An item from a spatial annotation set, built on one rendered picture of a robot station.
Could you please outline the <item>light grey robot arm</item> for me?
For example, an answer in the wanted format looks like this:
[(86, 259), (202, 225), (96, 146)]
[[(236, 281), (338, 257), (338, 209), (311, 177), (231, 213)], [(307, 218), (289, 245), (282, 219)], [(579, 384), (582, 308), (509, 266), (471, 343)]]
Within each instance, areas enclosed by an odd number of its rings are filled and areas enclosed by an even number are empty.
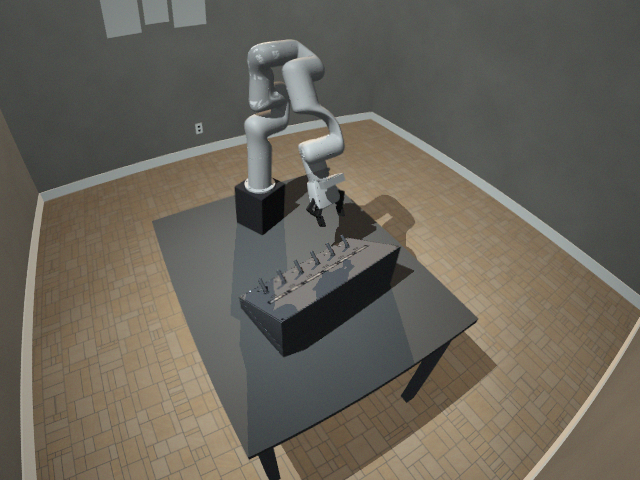
[[(329, 174), (325, 161), (341, 155), (345, 144), (338, 121), (320, 105), (313, 83), (324, 76), (322, 61), (303, 44), (289, 39), (253, 46), (248, 52), (247, 62), (249, 105), (253, 111), (260, 113), (248, 117), (244, 123), (248, 153), (248, 179), (245, 181), (245, 188), (256, 194), (274, 189), (275, 181), (271, 178), (272, 146), (267, 138), (288, 126), (290, 101), (295, 113), (321, 118), (330, 133), (312, 139), (312, 142), (305, 141), (306, 144), (302, 142), (298, 146), (299, 152), (302, 149), (304, 160), (302, 157), (301, 159), (308, 181), (320, 181), (320, 189), (345, 181), (344, 173)], [(274, 82), (274, 73), (268, 67), (282, 65), (285, 83)]]

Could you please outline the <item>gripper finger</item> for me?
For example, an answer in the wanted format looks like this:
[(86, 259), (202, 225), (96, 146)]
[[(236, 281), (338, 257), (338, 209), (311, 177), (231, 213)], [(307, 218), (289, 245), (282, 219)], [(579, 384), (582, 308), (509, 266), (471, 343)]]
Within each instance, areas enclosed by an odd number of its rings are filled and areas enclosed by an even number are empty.
[(345, 213), (344, 213), (344, 210), (343, 210), (343, 207), (342, 207), (343, 201), (344, 201), (345, 191), (342, 191), (342, 190), (338, 190), (338, 191), (339, 191), (339, 194), (340, 194), (340, 200), (335, 203), (336, 204), (336, 210), (337, 210), (338, 216), (345, 216)]
[(312, 199), (311, 202), (309, 203), (308, 207), (306, 208), (306, 210), (313, 215), (314, 217), (316, 217), (318, 225), (320, 227), (326, 227), (325, 221), (323, 216), (321, 216), (322, 214), (322, 209), (319, 209), (318, 206), (316, 205), (315, 207), (315, 211), (313, 211), (313, 206), (315, 205), (315, 200)]

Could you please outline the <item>black switch console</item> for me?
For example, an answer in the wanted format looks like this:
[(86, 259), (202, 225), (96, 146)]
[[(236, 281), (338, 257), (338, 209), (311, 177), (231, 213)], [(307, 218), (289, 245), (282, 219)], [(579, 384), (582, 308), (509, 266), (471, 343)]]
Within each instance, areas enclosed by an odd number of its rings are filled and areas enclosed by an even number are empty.
[(259, 279), (260, 286), (239, 297), (282, 357), (391, 283), (401, 246), (340, 237), (317, 255), (311, 251), (304, 262), (294, 260), (290, 270), (277, 269), (279, 276), (268, 282)]

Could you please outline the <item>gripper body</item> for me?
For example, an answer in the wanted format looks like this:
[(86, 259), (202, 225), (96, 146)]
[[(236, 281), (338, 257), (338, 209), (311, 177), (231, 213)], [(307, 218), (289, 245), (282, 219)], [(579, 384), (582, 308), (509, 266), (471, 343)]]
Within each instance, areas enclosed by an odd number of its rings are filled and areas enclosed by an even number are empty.
[(327, 189), (320, 189), (319, 182), (320, 181), (315, 180), (315, 181), (309, 181), (307, 183), (310, 202), (312, 199), (315, 200), (315, 205), (313, 206), (313, 209), (315, 209), (314, 207), (316, 207), (316, 205), (318, 206), (319, 209), (324, 209), (338, 202), (340, 199), (339, 192), (336, 185), (333, 187), (329, 187)]

